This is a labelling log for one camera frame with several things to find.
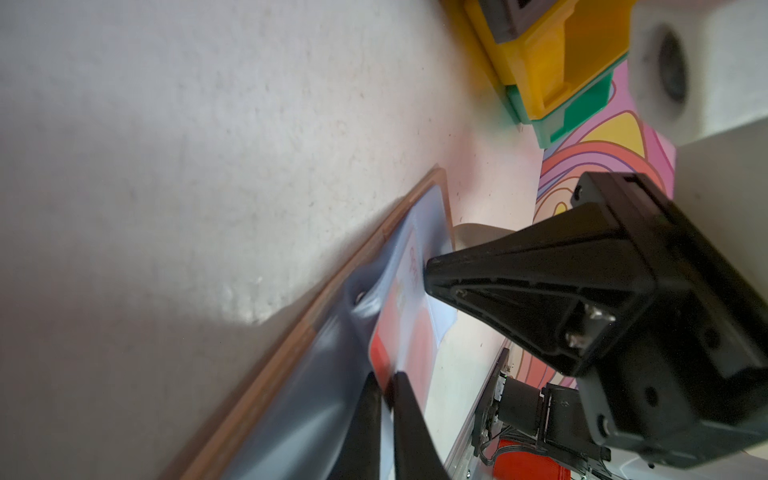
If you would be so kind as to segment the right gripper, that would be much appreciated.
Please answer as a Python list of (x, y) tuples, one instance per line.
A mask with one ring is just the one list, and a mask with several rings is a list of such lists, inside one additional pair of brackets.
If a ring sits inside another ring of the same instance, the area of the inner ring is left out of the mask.
[(579, 377), (594, 440), (692, 468), (767, 438), (767, 306), (642, 174), (586, 173), (574, 207), (430, 259), (432, 297)]

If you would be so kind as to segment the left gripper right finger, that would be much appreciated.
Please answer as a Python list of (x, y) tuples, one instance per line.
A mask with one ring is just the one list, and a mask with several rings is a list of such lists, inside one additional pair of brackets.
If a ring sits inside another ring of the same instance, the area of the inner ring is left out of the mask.
[(394, 463), (397, 480), (448, 480), (405, 372), (392, 380)]

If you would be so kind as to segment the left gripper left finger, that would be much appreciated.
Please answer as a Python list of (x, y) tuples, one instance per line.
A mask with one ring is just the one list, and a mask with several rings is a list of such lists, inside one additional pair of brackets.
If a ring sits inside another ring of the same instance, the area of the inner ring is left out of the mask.
[(351, 423), (328, 480), (379, 480), (382, 390), (366, 377)]

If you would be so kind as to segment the pink white credit card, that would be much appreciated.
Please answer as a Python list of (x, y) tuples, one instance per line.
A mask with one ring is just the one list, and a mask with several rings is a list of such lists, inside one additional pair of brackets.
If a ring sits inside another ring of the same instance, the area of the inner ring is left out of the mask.
[(419, 408), (426, 408), (437, 343), (423, 288), (421, 245), (415, 233), (405, 238), (369, 345), (369, 360), (379, 385), (387, 388), (397, 372), (407, 374)]

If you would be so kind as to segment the tan leather card holder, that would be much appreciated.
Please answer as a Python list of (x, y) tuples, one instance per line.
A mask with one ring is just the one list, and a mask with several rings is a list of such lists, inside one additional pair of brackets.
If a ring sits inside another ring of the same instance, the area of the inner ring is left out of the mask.
[[(467, 441), (471, 410), (504, 340), (425, 291), (427, 261), (460, 246), (447, 175), (435, 168), (319, 291), (220, 423), (177, 470), (178, 478), (327, 479), (366, 377), (373, 372), (370, 341), (409, 232), (421, 245), (423, 288), (437, 343), (421, 412), (448, 473), (450, 458)], [(387, 388), (379, 385), (380, 479), (396, 479), (392, 380)]]

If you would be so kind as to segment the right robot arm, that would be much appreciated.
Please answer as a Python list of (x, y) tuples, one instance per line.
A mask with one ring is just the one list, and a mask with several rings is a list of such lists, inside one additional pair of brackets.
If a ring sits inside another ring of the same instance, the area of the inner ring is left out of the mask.
[(482, 455), (549, 457), (600, 479), (614, 450), (697, 467), (767, 437), (767, 306), (643, 174), (588, 172), (571, 208), (427, 262), (426, 292), (575, 387), (489, 386)]

